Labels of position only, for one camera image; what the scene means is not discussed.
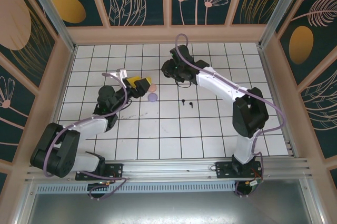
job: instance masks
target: purple disc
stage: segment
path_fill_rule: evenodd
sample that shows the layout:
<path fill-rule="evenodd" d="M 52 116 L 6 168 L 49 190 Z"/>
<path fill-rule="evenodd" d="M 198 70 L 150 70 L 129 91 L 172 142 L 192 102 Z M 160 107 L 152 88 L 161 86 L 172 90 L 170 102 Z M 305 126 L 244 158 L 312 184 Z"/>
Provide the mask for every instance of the purple disc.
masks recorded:
<path fill-rule="evenodd" d="M 150 102 L 156 102 L 157 99 L 158 99 L 158 96 L 157 96 L 157 94 L 155 94 L 155 93 L 151 93 L 151 94 L 148 95 L 147 99 L 148 99 Z"/>

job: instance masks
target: vent grille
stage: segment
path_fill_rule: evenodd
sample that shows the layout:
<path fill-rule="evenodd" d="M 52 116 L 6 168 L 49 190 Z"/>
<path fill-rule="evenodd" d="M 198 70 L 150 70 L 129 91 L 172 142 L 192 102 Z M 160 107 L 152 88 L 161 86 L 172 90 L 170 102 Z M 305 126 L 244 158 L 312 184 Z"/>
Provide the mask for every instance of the vent grille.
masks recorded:
<path fill-rule="evenodd" d="M 98 188 L 93 193 L 111 192 L 117 185 L 109 188 Z M 37 188 L 37 194 L 86 194 L 88 184 L 42 184 Z M 151 192 L 200 192 L 200 191 L 234 191 L 233 181 L 213 182 L 169 182 L 169 183 L 129 183 L 116 193 L 151 193 Z"/>

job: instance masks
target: mounting plate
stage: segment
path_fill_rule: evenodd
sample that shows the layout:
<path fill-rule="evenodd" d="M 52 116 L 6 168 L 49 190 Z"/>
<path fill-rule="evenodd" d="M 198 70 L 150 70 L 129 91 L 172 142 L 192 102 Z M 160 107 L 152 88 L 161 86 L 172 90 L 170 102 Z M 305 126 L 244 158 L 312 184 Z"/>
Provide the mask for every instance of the mounting plate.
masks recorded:
<path fill-rule="evenodd" d="M 237 174 L 237 172 L 232 168 L 231 161 L 215 163 L 215 172 L 217 178 L 254 178 L 255 174 L 251 168 L 261 176 L 261 163 L 259 161 L 251 162 L 250 168 L 242 171 L 241 174 Z"/>
<path fill-rule="evenodd" d="M 105 169 L 102 177 L 121 178 L 123 174 L 123 164 L 105 164 Z M 77 172 L 75 176 L 76 181 L 93 181 L 104 180 L 88 176 L 81 172 Z"/>

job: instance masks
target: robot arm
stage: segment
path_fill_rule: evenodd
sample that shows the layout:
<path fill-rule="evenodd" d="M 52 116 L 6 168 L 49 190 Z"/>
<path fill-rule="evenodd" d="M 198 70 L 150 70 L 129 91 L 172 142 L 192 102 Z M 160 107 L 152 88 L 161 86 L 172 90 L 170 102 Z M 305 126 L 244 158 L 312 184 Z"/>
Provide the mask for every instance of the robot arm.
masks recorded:
<path fill-rule="evenodd" d="M 206 62 L 202 60 L 194 62 L 185 45 L 180 45 L 178 49 L 188 62 L 208 72 L 216 73 Z M 204 87 L 233 106 L 233 127 L 237 132 L 237 144 L 232 160 L 234 169 L 240 173 L 240 170 L 244 169 L 244 165 L 254 159 L 255 155 L 252 153 L 254 138 L 259 130 L 264 127 L 269 116 L 264 102 L 237 90 L 241 88 L 263 97 L 261 91 L 256 87 L 251 90 L 240 87 L 223 77 L 237 87 L 237 89 L 234 89 L 214 76 L 200 72 L 183 62 L 176 49 L 172 49 L 170 52 L 172 59 L 166 61 L 161 69 L 166 77 L 174 78 L 177 82 L 187 80 Z"/>
<path fill-rule="evenodd" d="M 151 79 L 140 79 L 138 76 L 128 78 L 124 69 L 103 75 L 118 77 L 126 88 L 127 99 L 144 96 L 151 84 Z M 78 144 L 112 129 L 117 121 L 117 115 L 108 117 L 104 115 L 115 111 L 123 104 L 124 99 L 125 92 L 122 88 L 115 91 L 112 86 L 101 87 L 91 120 L 80 121 L 60 136 L 56 142 L 58 147 L 54 146 L 48 159 L 47 171 L 60 178 L 65 177 L 71 171 L 88 171 L 95 175 L 104 175 L 105 158 L 91 152 L 78 151 Z M 32 166 L 43 169 L 46 153 L 53 139 L 62 129 L 63 126 L 56 123 L 47 125 L 31 156 Z"/>

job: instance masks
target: grid floor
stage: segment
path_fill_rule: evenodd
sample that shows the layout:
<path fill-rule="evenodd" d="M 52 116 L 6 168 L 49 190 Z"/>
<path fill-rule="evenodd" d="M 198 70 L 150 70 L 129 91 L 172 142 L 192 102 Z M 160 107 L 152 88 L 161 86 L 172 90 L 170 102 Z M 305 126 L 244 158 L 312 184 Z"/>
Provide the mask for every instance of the grid floor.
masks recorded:
<path fill-rule="evenodd" d="M 188 84 L 177 86 L 160 71 L 170 59 L 174 44 L 79 46 L 60 111 L 63 125 L 91 116 L 103 85 L 119 89 L 117 82 L 101 73 L 127 69 L 128 76 L 152 78 L 158 101 L 147 95 L 133 99 L 118 114 L 113 129 L 80 143 L 79 149 L 93 151 L 107 160 L 230 157 L 236 145 L 232 106 L 210 91 Z M 272 101 L 260 57 L 254 43 L 189 44 L 195 61 L 208 62 L 218 73 L 244 87 L 259 88 Z M 276 112 L 265 129 L 279 125 Z M 265 156 L 288 155 L 280 130 L 261 135 L 256 152 Z"/>

